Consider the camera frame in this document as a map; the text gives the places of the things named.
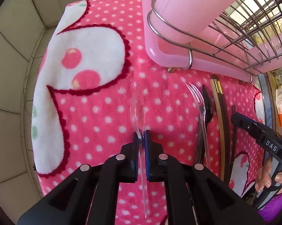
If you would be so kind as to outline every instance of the fingernail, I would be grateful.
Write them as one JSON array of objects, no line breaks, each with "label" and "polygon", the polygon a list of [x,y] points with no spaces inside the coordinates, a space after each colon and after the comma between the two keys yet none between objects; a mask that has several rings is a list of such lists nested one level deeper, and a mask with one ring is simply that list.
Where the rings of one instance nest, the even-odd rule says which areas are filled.
[{"label": "fingernail", "polygon": [[281,174],[281,173],[278,173],[278,174],[276,175],[275,180],[276,180],[277,182],[278,182],[278,181],[281,181],[281,180],[282,180],[282,174]]}]

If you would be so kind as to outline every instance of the pink blanket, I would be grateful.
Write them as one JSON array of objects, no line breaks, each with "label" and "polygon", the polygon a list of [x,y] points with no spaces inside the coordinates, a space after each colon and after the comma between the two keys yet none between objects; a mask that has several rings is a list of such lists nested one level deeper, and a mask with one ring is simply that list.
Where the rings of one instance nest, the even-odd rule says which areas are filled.
[{"label": "pink blanket", "polygon": [[[167,73],[144,49],[141,0],[87,0],[69,4],[44,56],[32,115],[32,144],[46,195],[81,164],[102,164],[130,143],[130,99],[143,99],[145,128],[164,151],[193,165],[198,112],[184,85],[208,88],[214,114],[208,125],[211,171],[220,174],[217,114],[210,75],[188,70]],[[221,77],[228,115],[231,106],[256,119],[252,85]],[[238,130],[230,187],[242,195],[261,166],[263,150]],[[166,211],[163,183],[149,183],[150,217],[145,220],[140,176],[120,184],[116,224],[160,224]]]}]

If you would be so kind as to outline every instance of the polka dot fabric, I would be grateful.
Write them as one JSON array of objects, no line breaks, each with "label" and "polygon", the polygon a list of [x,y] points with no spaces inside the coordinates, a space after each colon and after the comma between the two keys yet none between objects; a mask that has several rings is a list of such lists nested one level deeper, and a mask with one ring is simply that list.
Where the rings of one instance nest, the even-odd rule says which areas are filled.
[{"label": "polka dot fabric", "polygon": [[[167,73],[152,62],[144,46],[141,0],[88,0],[85,14],[69,28],[110,24],[120,30],[129,41],[129,72],[125,79],[98,93],[80,94],[53,90],[57,110],[66,122],[69,133],[70,157],[65,170],[49,178],[39,178],[46,195],[81,164],[96,166],[120,152],[121,146],[132,141],[133,127],[130,122],[130,99],[138,85],[138,99],[142,102],[145,117],[144,128],[150,129],[152,139],[163,145],[164,151],[181,163],[194,164],[198,132],[198,112],[185,82],[202,84],[208,89],[213,103],[213,119],[208,125],[211,171],[220,174],[219,126],[210,74],[188,70]],[[71,62],[62,62],[72,67]],[[221,77],[228,107],[235,105],[237,112],[257,120],[254,98],[259,92],[252,85],[241,84],[236,79]],[[246,152],[249,156],[248,182],[254,180],[261,166],[263,150],[246,132],[237,131],[237,155]],[[144,218],[139,169],[135,184],[121,183],[119,186],[115,224],[160,224],[167,214],[163,183],[148,183],[150,217]]]}]

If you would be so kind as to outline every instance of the human hand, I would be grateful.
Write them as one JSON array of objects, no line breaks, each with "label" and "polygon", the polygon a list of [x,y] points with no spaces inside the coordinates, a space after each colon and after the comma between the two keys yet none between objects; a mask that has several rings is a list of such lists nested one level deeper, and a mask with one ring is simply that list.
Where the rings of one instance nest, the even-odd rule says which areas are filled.
[{"label": "human hand", "polygon": [[[255,183],[255,189],[258,193],[261,192],[265,186],[267,188],[271,186],[271,176],[269,175],[271,169],[272,169],[272,163],[271,163],[271,157],[269,157],[267,161],[264,163],[264,166],[260,167],[258,171],[258,177],[256,178],[256,183]],[[282,184],[282,172],[279,172],[276,175],[275,181]]]}]

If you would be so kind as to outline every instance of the green spot print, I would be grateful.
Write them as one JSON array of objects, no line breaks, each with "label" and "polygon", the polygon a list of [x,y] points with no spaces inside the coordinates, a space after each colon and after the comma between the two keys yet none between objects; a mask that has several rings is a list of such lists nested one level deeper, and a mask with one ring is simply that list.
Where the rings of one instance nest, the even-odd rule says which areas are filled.
[{"label": "green spot print", "polygon": [[31,138],[33,140],[35,140],[37,138],[37,127],[36,126],[31,127]]},{"label": "green spot print", "polygon": [[32,117],[35,118],[37,116],[37,110],[35,109],[35,106],[32,106]]}]

